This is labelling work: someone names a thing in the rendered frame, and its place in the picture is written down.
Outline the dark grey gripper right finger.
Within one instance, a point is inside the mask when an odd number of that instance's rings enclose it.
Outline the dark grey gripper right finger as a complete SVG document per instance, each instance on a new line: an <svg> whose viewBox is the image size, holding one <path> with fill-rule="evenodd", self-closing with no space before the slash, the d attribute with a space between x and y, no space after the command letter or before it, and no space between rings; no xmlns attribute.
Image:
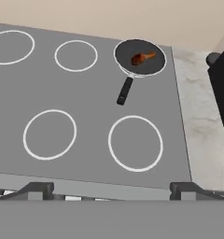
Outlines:
<svg viewBox="0 0 224 239"><path fill-rule="evenodd" d="M170 192L171 201L184 201L186 193L195 201L224 201L224 191L204 190L194 182L171 182Z"/></svg>

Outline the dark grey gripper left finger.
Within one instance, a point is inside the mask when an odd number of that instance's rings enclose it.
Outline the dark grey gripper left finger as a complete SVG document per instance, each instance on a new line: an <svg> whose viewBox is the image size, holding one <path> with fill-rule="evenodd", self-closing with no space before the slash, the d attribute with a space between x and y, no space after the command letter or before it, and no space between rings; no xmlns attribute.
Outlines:
<svg viewBox="0 0 224 239"><path fill-rule="evenodd" d="M2 195L0 190L0 201L5 200L19 200L28 201L29 197L33 193L38 193L43 201L54 199L54 184L52 182L30 182L20 190L10 193L8 195Z"/></svg>

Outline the brown chicken drumstick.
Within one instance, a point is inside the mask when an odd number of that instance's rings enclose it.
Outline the brown chicken drumstick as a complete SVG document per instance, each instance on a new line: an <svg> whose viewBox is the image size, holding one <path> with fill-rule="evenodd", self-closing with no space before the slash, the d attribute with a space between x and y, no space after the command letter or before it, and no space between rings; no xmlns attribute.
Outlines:
<svg viewBox="0 0 224 239"><path fill-rule="evenodd" d="M131 64L139 65L143 63L145 60L154 58L155 56L156 53L154 51L151 51L150 53L137 53L131 58Z"/></svg>

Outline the grey hob with white rings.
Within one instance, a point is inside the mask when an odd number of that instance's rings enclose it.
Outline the grey hob with white rings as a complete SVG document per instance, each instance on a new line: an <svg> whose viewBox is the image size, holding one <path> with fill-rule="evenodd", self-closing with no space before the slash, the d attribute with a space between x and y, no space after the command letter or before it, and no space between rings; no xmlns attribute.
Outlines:
<svg viewBox="0 0 224 239"><path fill-rule="evenodd" d="M0 188L132 199L191 179L171 48L118 105L117 43L0 23Z"/></svg>

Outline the black appliance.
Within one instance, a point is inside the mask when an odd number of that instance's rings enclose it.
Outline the black appliance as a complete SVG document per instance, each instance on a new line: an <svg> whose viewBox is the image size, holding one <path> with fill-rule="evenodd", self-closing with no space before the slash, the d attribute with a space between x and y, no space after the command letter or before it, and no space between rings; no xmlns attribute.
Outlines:
<svg viewBox="0 0 224 239"><path fill-rule="evenodd" d="M224 126L224 50L211 52L205 58L208 76L216 98L219 115Z"/></svg>

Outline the black frying pan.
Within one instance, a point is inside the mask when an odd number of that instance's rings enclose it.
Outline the black frying pan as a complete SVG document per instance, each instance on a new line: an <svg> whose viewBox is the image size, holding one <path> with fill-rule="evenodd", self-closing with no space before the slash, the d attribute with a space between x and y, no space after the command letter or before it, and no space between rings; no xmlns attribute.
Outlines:
<svg viewBox="0 0 224 239"><path fill-rule="evenodd" d="M135 78L156 76L167 64L167 57L161 47L140 38L120 41L113 55L121 71L127 75L119 92L118 105L125 104Z"/></svg>

